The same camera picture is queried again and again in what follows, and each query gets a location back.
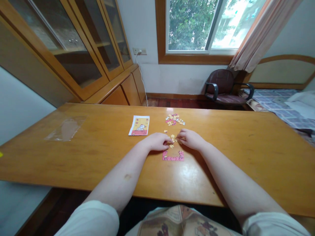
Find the hand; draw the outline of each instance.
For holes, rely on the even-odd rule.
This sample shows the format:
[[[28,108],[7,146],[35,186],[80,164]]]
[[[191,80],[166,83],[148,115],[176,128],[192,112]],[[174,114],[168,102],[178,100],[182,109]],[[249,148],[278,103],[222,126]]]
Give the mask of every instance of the hand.
[[[187,147],[198,151],[207,144],[199,134],[189,129],[182,129],[176,138],[180,139],[180,142]]]
[[[164,151],[170,146],[167,142],[174,144],[172,139],[163,133],[154,133],[139,142],[142,147],[148,149],[148,151]]]

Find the curtain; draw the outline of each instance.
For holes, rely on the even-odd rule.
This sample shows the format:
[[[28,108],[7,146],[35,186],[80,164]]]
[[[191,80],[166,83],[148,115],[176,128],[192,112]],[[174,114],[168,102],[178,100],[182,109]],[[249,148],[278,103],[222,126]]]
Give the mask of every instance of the curtain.
[[[229,66],[252,72],[301,2],[266,0]]]

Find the headboard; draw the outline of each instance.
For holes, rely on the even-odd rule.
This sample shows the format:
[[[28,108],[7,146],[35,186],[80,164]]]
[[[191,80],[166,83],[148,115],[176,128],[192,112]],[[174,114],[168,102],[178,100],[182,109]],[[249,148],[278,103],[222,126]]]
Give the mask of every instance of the headboard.
[[[279,55],[262,59],[243,83],[256,89],[304,89],[315,77],[315,58]]]

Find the plastic bag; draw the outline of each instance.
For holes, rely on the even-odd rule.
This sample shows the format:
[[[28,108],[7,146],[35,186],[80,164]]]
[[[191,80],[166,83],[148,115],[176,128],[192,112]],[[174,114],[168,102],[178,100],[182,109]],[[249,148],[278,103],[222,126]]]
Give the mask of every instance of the plastic bag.
[[[62,124],[51,132],[45,140],[54,140],[54,141],[70,141],[81,125],[84,123],[86,116],[73,116],[67,118],[62,122]]]

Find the person's left hand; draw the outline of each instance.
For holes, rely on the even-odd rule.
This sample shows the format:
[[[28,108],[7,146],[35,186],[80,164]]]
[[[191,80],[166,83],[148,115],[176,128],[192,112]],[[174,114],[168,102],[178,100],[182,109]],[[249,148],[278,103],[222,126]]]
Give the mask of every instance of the person's left hand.
[[[172,139],[163,133],[154,133],[139,142],[142,147],[148,149],[148,151],[164,151],[170,146],[167,142],[174,144]]]

